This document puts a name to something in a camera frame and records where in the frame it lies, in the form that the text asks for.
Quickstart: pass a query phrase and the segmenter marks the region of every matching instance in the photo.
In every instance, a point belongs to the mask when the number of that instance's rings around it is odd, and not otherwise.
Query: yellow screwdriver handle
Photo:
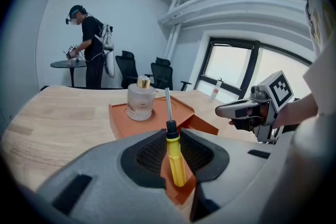
[[[174,184],[177,187],[183,187],[186,183],[186,177],[183,156],[180,148],[180,137],[174,139],[167,138],[167,148]]]

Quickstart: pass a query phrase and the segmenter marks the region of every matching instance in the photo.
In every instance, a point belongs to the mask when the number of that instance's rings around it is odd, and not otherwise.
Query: black headset
[[[75,10],[74,12],[81,12],[82,14],[87,14],[87,11],[86,11],[86,9],[84,9],[83,8],[83,6],[79,6],[78,7],[78,10]],[[70,13],[68,13],[68,16],[67,16],[67,18],[65,19],[65,23],[68,25],[69,24],[69,22],[70,22]]]

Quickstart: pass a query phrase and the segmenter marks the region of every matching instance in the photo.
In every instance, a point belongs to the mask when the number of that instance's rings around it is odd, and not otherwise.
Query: window pane
[[[253,74],[245,98],[249,97],[251,86],[262,82],[269,75],[279,70],[284,72],[294,92],[294,97],[303,98],[311,92],[302,77],[308,69],[308,66],[293,58],[262,48],[259,50],[255,73]]]
[[[210,96],[211,96],[211,94],[214,90],[214,87],[215,86],[212,85],[211,83],[200,80],[200,82],[197,86],[197,90],[207,94],[209,96],[209,100],[210,100]],[[238,100],[238,97],[239,97],[238,95],[220,88],[219,91],[218,91],[218,94],[216,96],[216,99],[219,100],[220,102],[223,102],[223,103],[229,103],[229,102]]]
[[[243,82],[251,50],[235,47],[214,46],[205,75],[240,88]]]

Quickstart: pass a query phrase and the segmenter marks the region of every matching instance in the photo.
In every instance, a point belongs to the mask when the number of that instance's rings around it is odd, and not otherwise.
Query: black pants
[[[87,62],[86,65],[86,88],[100,90],[104,69],[104,56],[97,56],[92,61]]]

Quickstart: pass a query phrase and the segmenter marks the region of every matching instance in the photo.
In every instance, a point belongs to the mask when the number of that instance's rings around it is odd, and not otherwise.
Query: table leg
[[[74,68],[70,67],[70,76],[71,76],[71,86],[74,88],[75,84],[73,83]]]

